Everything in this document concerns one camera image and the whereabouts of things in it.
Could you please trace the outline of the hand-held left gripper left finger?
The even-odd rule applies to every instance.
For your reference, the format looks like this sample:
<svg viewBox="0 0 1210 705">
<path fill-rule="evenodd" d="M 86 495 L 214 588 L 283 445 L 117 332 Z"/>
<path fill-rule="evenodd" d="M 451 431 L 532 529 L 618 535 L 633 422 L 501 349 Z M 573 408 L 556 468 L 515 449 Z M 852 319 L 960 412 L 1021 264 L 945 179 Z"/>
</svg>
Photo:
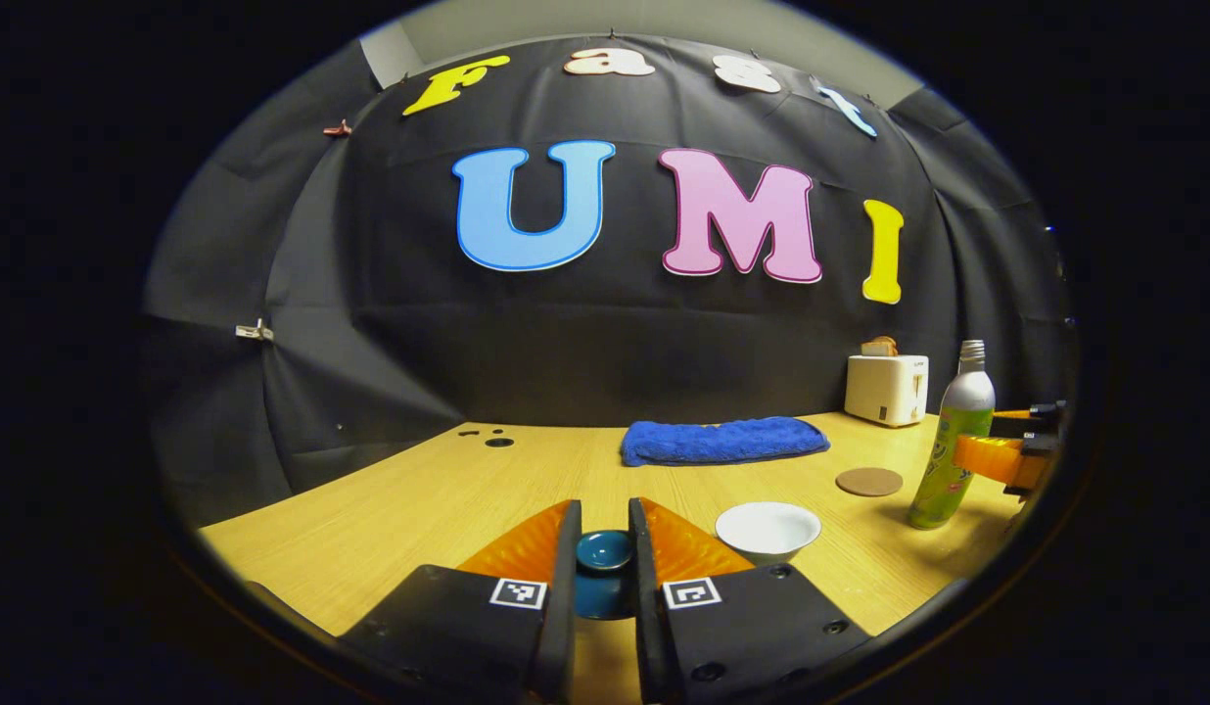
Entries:
<svg viewBox="0 0 1210 705">
<path fill-rule="evenodd" d="M 457 567 L 421 565 L 341 643 L 401 704 L 566 704 L 582 505 L 546 507 Z"/>
</svg>

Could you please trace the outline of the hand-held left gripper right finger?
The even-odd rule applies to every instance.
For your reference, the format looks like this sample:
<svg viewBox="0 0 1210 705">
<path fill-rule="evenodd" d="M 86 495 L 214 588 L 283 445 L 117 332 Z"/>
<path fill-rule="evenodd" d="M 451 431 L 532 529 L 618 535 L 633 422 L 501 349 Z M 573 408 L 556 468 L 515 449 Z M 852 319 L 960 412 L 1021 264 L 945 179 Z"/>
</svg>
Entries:
<svg viewBox="0 0 1210 705">
<path fill-rule="evenodd" d="M 753 565 L 649 498 L 628 504 L 645 704 L 811 704 L 869 642 L 797 567 Z"/>
</svg>

